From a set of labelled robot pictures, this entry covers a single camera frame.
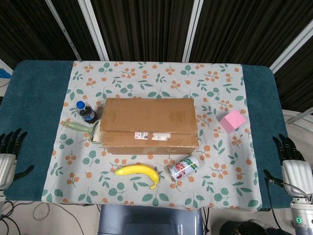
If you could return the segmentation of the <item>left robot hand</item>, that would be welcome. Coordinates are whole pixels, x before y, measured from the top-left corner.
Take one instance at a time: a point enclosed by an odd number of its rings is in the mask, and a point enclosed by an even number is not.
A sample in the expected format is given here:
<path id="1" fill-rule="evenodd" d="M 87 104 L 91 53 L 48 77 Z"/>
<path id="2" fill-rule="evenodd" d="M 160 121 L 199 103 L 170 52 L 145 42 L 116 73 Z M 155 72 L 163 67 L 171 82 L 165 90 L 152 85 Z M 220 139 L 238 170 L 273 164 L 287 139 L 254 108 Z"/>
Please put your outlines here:
<path id="1" fill-rule="evenodd" d="M 25 176 L 33 169 L 30 165 L 25 171 L 16 173 L 16 165 L 27 132 L 21 133 L 21 128 L 0 135 L 0 192 L 8 189 L 11 184 Z"/>

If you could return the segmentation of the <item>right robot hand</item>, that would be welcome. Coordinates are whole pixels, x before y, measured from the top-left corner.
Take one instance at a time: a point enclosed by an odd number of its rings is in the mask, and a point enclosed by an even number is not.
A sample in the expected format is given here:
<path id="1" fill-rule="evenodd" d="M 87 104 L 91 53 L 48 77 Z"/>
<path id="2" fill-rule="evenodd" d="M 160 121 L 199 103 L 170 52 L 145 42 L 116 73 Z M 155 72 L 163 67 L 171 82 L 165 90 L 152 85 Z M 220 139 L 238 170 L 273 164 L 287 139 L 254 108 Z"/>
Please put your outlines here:
<path id="1" fill-rule="evenodd" d="M 281 164 L 282 179 L 278 179 L 264 169 L 265 178 L 282 188 L 291 197 L 311 199 L 313 196 L 313 174 L 310 163 L 296 148 L 294 142 L 279 134 L 279 138 L 272 138 L 278 152 Z"/>

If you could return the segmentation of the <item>brown cardboard box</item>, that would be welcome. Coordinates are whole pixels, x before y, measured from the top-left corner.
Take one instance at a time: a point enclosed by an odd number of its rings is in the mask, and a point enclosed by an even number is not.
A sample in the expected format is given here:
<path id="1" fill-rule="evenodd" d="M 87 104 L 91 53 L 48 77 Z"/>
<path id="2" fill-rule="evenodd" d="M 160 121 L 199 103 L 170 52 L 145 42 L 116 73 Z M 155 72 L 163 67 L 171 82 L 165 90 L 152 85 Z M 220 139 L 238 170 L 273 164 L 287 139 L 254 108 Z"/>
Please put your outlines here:
<path id="1" fill-rule="evenodd" d="M 108 98 L 100 133 L 114 155 L 182 155 L 199 146 L 191 98 Z"/>

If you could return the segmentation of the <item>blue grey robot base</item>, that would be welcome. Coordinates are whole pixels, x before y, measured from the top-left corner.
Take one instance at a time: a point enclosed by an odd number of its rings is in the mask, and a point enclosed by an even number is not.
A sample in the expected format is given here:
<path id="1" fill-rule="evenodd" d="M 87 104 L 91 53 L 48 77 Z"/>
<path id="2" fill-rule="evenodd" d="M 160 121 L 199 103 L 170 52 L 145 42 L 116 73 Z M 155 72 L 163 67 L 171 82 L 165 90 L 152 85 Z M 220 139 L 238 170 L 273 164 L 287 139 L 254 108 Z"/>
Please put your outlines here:
<path id="1" fill-rule="evenodd" d="M 202 212 L 102 205 L 98 235 L 203 235 Z"/>

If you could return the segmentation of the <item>teal table cover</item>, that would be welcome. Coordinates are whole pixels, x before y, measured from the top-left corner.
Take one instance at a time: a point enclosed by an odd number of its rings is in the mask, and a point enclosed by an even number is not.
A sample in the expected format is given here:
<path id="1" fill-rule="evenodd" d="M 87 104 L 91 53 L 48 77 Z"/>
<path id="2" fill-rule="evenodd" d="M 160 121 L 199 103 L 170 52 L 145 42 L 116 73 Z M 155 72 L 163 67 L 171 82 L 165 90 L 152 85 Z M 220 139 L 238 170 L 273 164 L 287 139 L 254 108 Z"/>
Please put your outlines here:
<path id="1" fill-rule="evenodd" d="M 0 105 L 0 134 L 17 128 L 27 131 L 17 171 L 35 168 L 5 191 L 8 200 L 41 200 L 72 65 L 72 61 L 25 60 L 13 71 Z M 287 130 L 274 75 L 265 66 L 243 65 L 242 69 L 258 174 L 264 177 L 267 169 L 280 178 L 272 137 L 286 135 Z"/>

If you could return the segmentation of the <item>black round bucket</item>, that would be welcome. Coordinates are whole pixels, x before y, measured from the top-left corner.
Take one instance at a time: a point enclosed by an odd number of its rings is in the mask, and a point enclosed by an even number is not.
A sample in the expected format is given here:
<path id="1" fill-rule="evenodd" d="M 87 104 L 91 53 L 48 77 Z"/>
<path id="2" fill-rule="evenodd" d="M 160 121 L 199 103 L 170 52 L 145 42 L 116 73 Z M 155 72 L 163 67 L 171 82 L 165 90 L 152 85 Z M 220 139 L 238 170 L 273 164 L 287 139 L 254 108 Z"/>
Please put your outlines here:
<path id="1" fill-rule="evenodd" d="M 219 235 L 268 235 L 268 232 L 254 222 L 227 221 L 221 226 Z"/>

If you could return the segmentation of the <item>pink foam cube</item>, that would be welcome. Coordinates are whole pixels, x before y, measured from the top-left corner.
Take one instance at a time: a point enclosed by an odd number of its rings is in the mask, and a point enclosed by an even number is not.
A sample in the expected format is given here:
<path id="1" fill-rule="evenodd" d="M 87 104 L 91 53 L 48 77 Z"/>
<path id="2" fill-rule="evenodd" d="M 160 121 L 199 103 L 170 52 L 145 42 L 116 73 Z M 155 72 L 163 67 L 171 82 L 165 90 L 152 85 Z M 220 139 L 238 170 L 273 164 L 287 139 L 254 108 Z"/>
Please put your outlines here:
<path id="1" fill-rule="evenodd" d="M 232 112 L 225 115 L 220 121 L 220 126 L 228 133 L 232 133 L 246 122 L 245 117 L 238 111 L 233 110 Z"/>

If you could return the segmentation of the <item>green lint roller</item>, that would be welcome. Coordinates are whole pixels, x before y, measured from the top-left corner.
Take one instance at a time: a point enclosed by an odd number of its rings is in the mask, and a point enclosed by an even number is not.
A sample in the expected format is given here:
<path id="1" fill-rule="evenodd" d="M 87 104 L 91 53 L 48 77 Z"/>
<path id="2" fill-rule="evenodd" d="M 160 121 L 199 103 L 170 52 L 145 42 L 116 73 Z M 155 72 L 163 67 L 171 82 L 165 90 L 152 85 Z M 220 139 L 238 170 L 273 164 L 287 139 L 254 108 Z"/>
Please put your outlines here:
<path id="1" fill-rule="evenodd" d="M 101 121 L 97 120 L 91 126 L 86 127 L 86 126 L 83 126 L 74 122 L 64 122 L 63 126 L 65 126 L 66 128 L 78 131 L 78 132 L 87 133 L 89 135 L 89 142 L 94 143 L 94 144 L 101 144 L 102 134 L 100 131 L 100 123 Z"/>

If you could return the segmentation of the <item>cola bottle blue cap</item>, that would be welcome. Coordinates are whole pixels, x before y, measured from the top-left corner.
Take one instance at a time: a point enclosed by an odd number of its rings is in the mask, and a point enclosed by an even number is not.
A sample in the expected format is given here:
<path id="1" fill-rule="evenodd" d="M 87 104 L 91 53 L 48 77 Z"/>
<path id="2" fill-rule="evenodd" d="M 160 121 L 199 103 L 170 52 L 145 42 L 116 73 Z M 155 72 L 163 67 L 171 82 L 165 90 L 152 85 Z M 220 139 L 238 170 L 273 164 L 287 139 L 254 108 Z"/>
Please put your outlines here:
<path id="1" fill-rule="evenodd" d="M 78 115 L 87 123 L 93 124 L 98 120 L 97 113 L 92 107 L 83 101 L 76 102 L 76 108 Z"/>

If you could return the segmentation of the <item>blue white plastic bag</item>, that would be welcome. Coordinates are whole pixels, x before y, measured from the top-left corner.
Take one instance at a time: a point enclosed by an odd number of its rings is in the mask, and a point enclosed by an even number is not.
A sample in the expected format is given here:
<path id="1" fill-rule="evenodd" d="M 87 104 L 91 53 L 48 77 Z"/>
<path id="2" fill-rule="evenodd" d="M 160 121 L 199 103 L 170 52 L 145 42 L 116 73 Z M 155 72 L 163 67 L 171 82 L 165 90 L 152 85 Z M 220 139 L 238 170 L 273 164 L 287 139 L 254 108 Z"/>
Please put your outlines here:
<path id="1" fill-rule="evenodd" d="M 10 79 L 13 69 L 10 68 L 3 60 L 0 59 L 0 78 Z"/>

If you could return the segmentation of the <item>printed white tin can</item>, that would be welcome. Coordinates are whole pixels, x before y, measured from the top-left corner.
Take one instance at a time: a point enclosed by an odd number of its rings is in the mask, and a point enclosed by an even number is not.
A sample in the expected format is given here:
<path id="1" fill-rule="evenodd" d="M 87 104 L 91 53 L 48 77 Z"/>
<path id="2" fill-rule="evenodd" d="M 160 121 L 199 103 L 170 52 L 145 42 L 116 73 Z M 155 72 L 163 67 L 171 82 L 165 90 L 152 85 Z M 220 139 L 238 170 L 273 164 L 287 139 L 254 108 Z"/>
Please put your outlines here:
<path id="1" fill-rule="evenodd" d="M 195 172 L 200 168 L 200 163 L 193 155 L 181 159 L 172 164 L 169 168 L 169 174 L 174 182 L 184 178 L 185 176 Z"/>

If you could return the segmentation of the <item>yellow banana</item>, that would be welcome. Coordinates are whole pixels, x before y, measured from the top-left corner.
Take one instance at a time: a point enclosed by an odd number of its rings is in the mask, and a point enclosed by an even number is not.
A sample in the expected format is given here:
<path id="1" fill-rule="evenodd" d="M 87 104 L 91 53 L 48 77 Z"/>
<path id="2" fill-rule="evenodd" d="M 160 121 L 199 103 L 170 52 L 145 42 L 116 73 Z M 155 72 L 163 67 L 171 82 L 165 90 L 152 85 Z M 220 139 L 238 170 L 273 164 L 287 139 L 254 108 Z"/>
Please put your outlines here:
<path id="1" fill-rule="evenodd" d="M 159 174 L 152 167 L 143 164 L 134 164 L 124 166 L 114 172 L 117 176 L 129 175 L 129 174 L 144 174 L 147 175 L 153 185 L 150 186 L 150 189 L 155 189 L 159 184 Z"/>

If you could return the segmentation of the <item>floral leaf print tablecloth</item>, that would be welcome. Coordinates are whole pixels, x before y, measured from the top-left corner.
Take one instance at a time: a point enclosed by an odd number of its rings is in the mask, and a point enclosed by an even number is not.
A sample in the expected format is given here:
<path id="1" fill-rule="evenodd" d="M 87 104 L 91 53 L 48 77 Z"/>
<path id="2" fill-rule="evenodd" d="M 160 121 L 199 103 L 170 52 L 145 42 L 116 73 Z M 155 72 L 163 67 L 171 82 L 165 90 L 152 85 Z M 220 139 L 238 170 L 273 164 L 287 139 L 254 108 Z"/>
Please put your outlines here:
<path id="1" fill-rule="evenodd" d="M 174 155 L 113 155 L 89 142 L 87 133 L 63 126 L 83 124 L 79 100 L 101 114 L 108 98 L 192 98 L 199 170 L 173 182 Z M 74 62 L 42 192 L 47 203 L 201 207 L 258 211 L 262 206 L 250 122 L 228 134 L 219 120 L 233 110 L 249 117 L 242 66 L 171 62 Z M 148 165 L 159 174 L 155 189 L 144 174 L 117 176 L 128 165 Z"/>

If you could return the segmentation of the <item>wide white frame post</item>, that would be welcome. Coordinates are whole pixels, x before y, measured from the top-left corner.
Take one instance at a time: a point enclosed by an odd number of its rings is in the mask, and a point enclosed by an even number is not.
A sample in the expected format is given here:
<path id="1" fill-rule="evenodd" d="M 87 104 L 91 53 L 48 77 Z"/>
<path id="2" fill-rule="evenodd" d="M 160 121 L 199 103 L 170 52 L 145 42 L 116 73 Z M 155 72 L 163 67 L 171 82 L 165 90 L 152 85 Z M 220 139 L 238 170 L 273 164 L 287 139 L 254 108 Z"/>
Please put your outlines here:
<path id="1" fill-rule="evenodd" d="M 278 58 L 270 66 L 273 74 L 278 72 L 285 63 L 287 63 L 301 47 L 313 36 L 313 20 L 311 20 L 304 29 L 293 39 L 293 41 L 284 49 Z"/>
<path id="2" fill-rule="evenodd" d="M 191 11 L 188 31 L 186 35 L 186 40 L 185 40 L 185 45 L 184 45 L 184 50 L 183 50 L 183 55 L 182 55 L 182 60 L 181 60 L 182 63 L 189 62 L 203 2 L 204 0 L 193 0 L 193 7 Z"/>
<path id="3" fill-rule="evenodd" d="M 83 13 L 85 22 L 87 24 L 88 30 L 90 32 L 92 41 L 98 53 L 98 56 L 101 61 L 109 61 L 109 55 L 102 38 L 100 27 L 97 22 L 97 18 L 91 4 L 91 0 L 77 0 L 78 4 Z"/>

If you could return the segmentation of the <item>thin grey frame post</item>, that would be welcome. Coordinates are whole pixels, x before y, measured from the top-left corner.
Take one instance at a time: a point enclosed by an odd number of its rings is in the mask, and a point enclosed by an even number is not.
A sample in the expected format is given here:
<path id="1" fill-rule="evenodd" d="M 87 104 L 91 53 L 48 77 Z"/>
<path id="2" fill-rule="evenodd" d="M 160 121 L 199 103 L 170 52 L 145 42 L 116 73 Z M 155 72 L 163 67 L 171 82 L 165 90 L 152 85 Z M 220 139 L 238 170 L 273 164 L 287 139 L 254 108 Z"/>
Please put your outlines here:
<path id="1" fill-rule="evenodd" d="M 81 58 L 79 52 L 77 51 L 77 49 L 76 49 L 76 47 L 75 47 L 75 45 L 74 45 L 74 43 L 73 43 L 73 41 L 72 41 L 72 39 L 71 39 L 69 33 L 68 33 L 68 31 L 66 30 L 66 27 L 64 26 L 64 24 L 63 24 L 63 22 L 62 22 L 62 20 L 61 20 L 61 18 L 60 18 L 60 16 L 59 16 L 59 14 L 58 14 L 56 8 L 54 7 L 52 1 L 51 1 L 51 0 L 45 0 L 45 2 L 46 2 L 46 4 L 47 4 L 47 6 L 48 6 L 50 12 L 52 13 L 54 19 L 56 20 L 56 22 L 57 22 L 59 28 L 61 29 L 63 35 L 65 36 L 65 38 L 66 38 L 68 44 L 70 45 L 70 47 L 71 47 L 71 49 L 72 49 L 72 51 L 73 51 L 73 53 L 74 53 L 76 59 L 77 59 L 78 61 L 82 61 L 82 58 Z"/>

